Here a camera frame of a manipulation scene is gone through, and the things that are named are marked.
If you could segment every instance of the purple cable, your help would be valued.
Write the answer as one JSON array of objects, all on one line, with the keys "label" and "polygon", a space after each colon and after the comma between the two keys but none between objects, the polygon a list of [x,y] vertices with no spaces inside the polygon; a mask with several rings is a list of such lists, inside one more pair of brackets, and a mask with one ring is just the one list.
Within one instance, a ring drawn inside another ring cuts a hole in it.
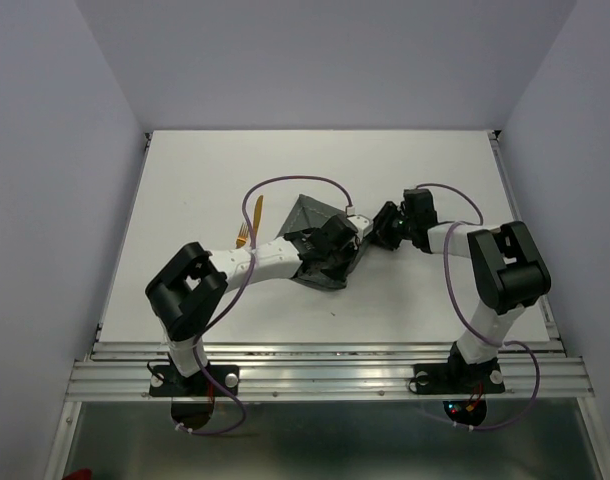
[{"label": "purple cable", "polygon": [[416,188],[427,188],[427,187],[444,188],[445,190],[449,190],[450,192],[454,192],[455,194],[459,195],[461,198],[463,198],[467,203],[469,203],[472,206],[472,208],[476,211],[476,214],[478,215],[478,224],[483,225],[483,212],[481,212],[481,209],[478,208],[478,205],[476,205],[474,200],[469,198],[465,193],[461,192],[458,188],[454,188],[451,185],[446,185],[444,183],[421,183],[420,185],[416,185]]},{"label": "purple cable", "polygon": [[[474,210],[476,210],[476,213],[478,214],[479,225],[483,225],[483,213],[481,212],[480,208],[478,208],[478,206],[474,203],[474,201],[471,198],[469,198],[467,195],[465,195],[465,193],[461,192],[457,188],[454,188],[450,185],[445,185],[442,183],[422,183],[422,184],[416,186],[416,188],[424,188],[424,187],[445,188],[447,190],[450,190],[450,191],[460,195],[472,207],[474,207]],[[463,315],[463,312],[461,311],[460,307],[458,306],[458,301],[456,300],[456,295],[454,294],[454,287],[452,285],[452,277],[451,277],[450,271],[449,271],[449,241],[452,238],[454,231],[459,226],[464,225],[464,224],[465,224],[465,222],[454,222],[452,225],[450,225],[449,229],[447,230],[447,234],[445,235],[445,242],[443,244],[443,267],[445,269],[445,283],[447,284],[447,294],[449,295],[449,299],[450,299],[450,302],[452,303],[452,307],[454,307],[456,316],[461,321],[463,326],[467,330],[469,330],[472,333],[472,335],[474,335],[476,338],[478,338],[483,343],[486,343],[486,344],[491,345],[496,348],[500,348],[503,345],[518,345],[518,346],[522,347],[523,349],[525,349],[527,354],[532,358],[532,361],[534,362],[534,370],[536,372],[536,379],[534,381],[534,390],[532,392],[532,396],[530,397],[529,403],[527,404],[527,406],[518,415],[516,415],[514,418],[511,418],[505,422],[501,422],[497,425],[482,426],[482,427],[478,426],[478,427],[471,428],[472,430],[475,430],[475,431],[490,432],[493,430],[499,430],[501,428],[513,425],[514,423],[521,420],[525,416],[525,414],[527,414],[527,412],[529,412],[534,407],[534,405],[536,404],[536,397],[538,396],[538,390],[540,389],[540,386],[541,386],[541,369],[538,364],[538,359],[536,358],[536,355],[525,343],[520,342],[518,340],[511,340],[508,342],[504,342],[503,344],[500,344],[500,343],[496,343],[496,342],[490,340],[489,338],[487,338],[485,335],[478,332],[474,327],[472,327],[469,324],[469,322],[465,318],[465,315]],[[460,426],[460,427],[466,428],[468,430],[470,429],[469,425],[464,425],[464,424],[458,423],[458,422],[452,423],[443,418],[439,418],[434,415],[431,415],[427,412],[423,412],[423,414],[425,414],[426,416],[432,417],[434,419],[443,421],[443,422],[451,423],[454,426]]]},{"label": "purple cable", "polygon": [[178,423],[174,420],[174,424],[176,425],[176,428],[178,428],[179,430],[182,430],[185,433],[189,433],[190,435],[197,435],[199,437],[211,437],[214,435],[222,435],[224,433],[228,433],[228,432],[231,432],[232,430],[237,429],[247,419],[247,409],[245,408],[245,404],[243,404],[243,402],[241,402],[236,395],[231,393],[229,390],[227,390],[225,387],[223,387],[220,383],[218,383],[218,381],[214,377],[212,377],[212,375],[207,371],[207,368],[205,368],[205,365],[203,365],[203,363],[201,362],[201,359],[200,359],[195,347],[192,348],[192,353],[194,354],[194,360],[196,360],[196,363],[198,364],[198,368],[201,369],[201,373],[205,376],[205,378],[207,378],[207,380],[209,380],[209,382],[212,385],[214,385],[214,387],[216,389],[218,389],[223,395],[225,395],[230,400],[233,400],[234,403],[236,405],[238,405],[238,407],[241,409],[241,418],[238,420],[238,422],[233,423],[232,425],[230,425],[228,427],[222,428],[220,430],[214,430],[212,432],[200,432],[200,431],[190,430],[189,428],[185,427],[183,424]]},{"label": "purple cable", "polygon": [[214,385],[215,388],[217,388],[221,393],[223,393],[223,395],[225,395],[229,399],[233,400],[234,403],[236,403],[236,405],[239,406],[239,408],[241,409],[241,418],[238,422],[230,425],[229,427],[223,428],[221,430],[216,430],[214,432],[197,432],[197,431],[193,431],[193,430],[190,432],[189,429],[186,428],[185,426],[183,426],[177,422],[174,422],[176,424],[177,428],[179,428],[180,430],[182,430],[186,433],[190,433],[192,435],[199,435],[199,436],[222,435],[223,433],[231,432],[232,430],[240,427],[243,424],[243,422],[247,419],[247,410],[245,409],[245,405],[243,404],[243,402],[241,402],[236,397],[236,395],[229,392],[225,387],[223,387],[220,383],[218,383],[218,381],[214,377],[212,377],[210,375],[210,373],[207,371],[207,368],[205,368],[205,366],[202,364],[202,362],[199,358],[198,352],[196,351],[196,346],[198,345],[199,340],[205,334],[205,332],[207,332],[210,328],[212,328],[214,325],[216,325],[218,322],[220,322],[225,317],[225,315],[227,315],[232,310],[232,308],[234,308],[234,305],[236,305],[238,300],[241,298],[241,295],[243,295],[243,292],[249,285],[250,280],[252,279],[252,275],[254,273],[254,265],[256,264],[256,257],[254,255],[254,250],[256,249],[256,232],[254,231],[254,226],[252,224],[252,221],[250,220],[249,215],[247,214],[247,202],[248,202],[249,198],[259,188],[261,188],[265,185],[268,185],[270,183],[280,182],[283,180],[317,180],[320,182],[329,183],[329,184],[334,185],[335,187],[339,188],[343,192],[343,194],[347,198],[348,207],[353,206],[352,197],[350,196],[349,192],[345,189],[345,187],[343,187],[340,183],[335,182],[334,180],[331,180],[329,178],[317,177],[317,176],[312,176],[312,175],[286,175],[286,176],[282,176],[282,177],[270,178],[257,185],[254,185],[245,194],[245,196],[243,197],[243,205],[242,205],[243,219],[245,220],[245,223],[247,224],[247,228],[249,230],[249,234],[250,234],[249,243],[250,243],[250,247],[251,247],[251,252],[250,252],[251,259],[249,262],[249,268],[247,269],[247,275],[245,275],[245,278],[243,279],[241,286],[238,288],[238,291],[234,295],[234,298],[232,298],[232,300],[227,304],[227,306],[223,309],[223,311],[220,314],[218,314],[218,316],[214,320],[212,320],[212,322],[209,325],[207,325],[207,327],[205,327],[205,330],[203,331],[203,333],[200,335],[197,335],[195,337],[193,346],[192,346],[192,353],[194,355],[194,359],[196,360],[196,363],[198,364],[198,368],[200,368],[200,370],[201,370],[201,373],[205,376],[205,378],[207,378],[207,380],[209,380],[209,382],[212,385]]}]

